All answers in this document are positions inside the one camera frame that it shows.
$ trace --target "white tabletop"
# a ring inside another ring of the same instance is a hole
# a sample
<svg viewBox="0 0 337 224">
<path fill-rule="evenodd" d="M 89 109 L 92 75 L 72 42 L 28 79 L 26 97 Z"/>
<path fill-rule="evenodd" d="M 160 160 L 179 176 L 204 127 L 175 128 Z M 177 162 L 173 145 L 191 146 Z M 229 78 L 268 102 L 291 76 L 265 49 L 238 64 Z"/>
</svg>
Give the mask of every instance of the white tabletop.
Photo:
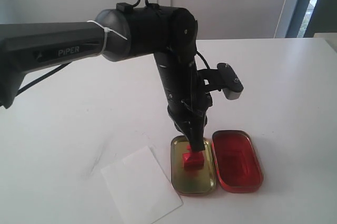
<svg viewBox="0 0 337 224">
<path fill-rule="evenodd" d="M 205 136 L 246 131 L 265 180 L 253 194 L 218 187 L 206 197 L 182 197 L 184 205 L 156 223 L 336 223 L 334 50 L 318 38 L 208 40 L 198 47 L 211 67 L 231 64 L 245 88 L 236 101 L 212 94 Z M 166 106 L 148 55 L 72 63 L 1 108 L 0 223 L 122 223 L 100 169 L 149 145 L 170 177 L 178 132 Z"/>
</svg>

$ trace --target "red lid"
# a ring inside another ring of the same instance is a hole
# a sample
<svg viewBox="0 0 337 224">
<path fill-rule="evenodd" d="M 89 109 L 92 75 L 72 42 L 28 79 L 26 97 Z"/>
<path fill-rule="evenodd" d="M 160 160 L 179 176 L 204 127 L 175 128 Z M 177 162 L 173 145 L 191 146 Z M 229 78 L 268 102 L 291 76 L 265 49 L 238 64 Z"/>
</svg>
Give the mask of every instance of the red lid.
<svg viewBox="0 0 337 224">
<path fill-rule="evenodd" d="M 250 137 L 239 130 L 221 130 L 213 134 L 213 154 L 217 177 L 228 192 L 254 192 L 263 175 Z"/>
</svg>

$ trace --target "white cable tie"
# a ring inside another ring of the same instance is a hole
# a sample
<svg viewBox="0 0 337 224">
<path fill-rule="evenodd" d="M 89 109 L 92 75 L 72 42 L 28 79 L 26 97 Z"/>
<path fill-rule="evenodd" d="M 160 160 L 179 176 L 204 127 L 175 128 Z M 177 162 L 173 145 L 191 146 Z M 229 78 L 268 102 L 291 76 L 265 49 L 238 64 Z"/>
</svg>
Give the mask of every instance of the white cable tie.
<svg viewBox="0 0 337 224">
<path fill-rule="evenodd" d="M 107 43 L 107 33 L 109 32 L 113 32 L 115 33 L 116 35 L 120 36 L 121 38 L 127 40 L 127 38 L 123 35 L 121 35 L 120 33 L 118 33 L 117 31 L 113 30 L 113 29 L 110 29 L 109 27 L 104 27 L 103 25 L 101 25 L 100 23 L 96 22 L 96 21 L 87 21 L 87 23 L 94 23 L 96 25 L 98 25 L 99 27 L 101 27 L 103 30 L 104 30 L 104 41 L 103 41 L 103 47 L 102 47 L 102 50 L 101 52 L 98 53 L 98 55 L 100 54 L 103 54 L 103 52 L 105 51 L 105 47 L 106 47 L 106 43 Z"/>
</svg>

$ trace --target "white sheet of paper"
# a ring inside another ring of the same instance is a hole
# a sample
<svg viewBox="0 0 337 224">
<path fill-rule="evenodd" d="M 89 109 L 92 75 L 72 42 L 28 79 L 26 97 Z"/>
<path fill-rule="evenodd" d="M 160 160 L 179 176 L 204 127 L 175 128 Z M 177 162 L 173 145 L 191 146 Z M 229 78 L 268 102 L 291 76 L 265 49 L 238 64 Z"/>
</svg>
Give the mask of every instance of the white sheet of paper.
<svg viewBox="0 0 337 224">
<path fill-rule="evenodd" d="M 151 224 L 183 204 L 149 147 L 102 174 L 125 224 Z"/>
</svg>

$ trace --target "robotic arm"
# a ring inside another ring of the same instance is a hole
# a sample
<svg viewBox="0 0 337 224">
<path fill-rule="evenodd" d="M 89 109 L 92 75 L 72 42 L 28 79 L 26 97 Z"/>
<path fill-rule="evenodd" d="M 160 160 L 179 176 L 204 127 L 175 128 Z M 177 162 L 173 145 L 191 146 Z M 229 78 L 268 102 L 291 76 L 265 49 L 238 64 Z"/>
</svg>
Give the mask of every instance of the robotic arm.
<svg viewBox="0 0 337 224">
<path fill-rule="evenodd" d="M 233 69 L 197 70 L 197 21 L 184 8 L 118 3 L 95 22 L 0 25 L 0 103 L 8 108 L 27 73 L 103 56 L 113 62 L 154 54 L 168 102 L 168 114 L 192 151 L 204 150 L 210 92 L 239 97 L 243 86 Z"/>
</svg>

